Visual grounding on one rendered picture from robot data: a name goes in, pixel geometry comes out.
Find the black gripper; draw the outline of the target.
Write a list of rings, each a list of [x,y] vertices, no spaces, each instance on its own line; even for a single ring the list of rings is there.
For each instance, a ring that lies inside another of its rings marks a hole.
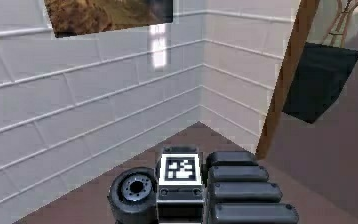
[[[156,215],[154,170],[136,167],[119,174],[107,196],[115,224],[153,224]]]

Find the tan wooden chair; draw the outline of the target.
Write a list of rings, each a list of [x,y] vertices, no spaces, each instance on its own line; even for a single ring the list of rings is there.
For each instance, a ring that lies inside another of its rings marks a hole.
[[[358,0],[336,0],[337,10],[334,19],[326,29],[322,45],[343,48],[348,33],[349,22],[358,8]]]

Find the brown framed wall picture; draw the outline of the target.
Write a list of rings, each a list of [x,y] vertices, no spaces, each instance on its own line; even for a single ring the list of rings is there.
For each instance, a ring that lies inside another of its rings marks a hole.
[[[173,22],[174,0],[43,0],[56,38]]]

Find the brown wooden door frame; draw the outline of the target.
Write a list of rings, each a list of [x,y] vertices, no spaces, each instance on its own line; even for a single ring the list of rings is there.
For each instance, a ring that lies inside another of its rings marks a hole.
[[[279,70],[276,86],[256,148],[256,158],[265,159],[272,144],[287,95],[321,0],[301,0]]]

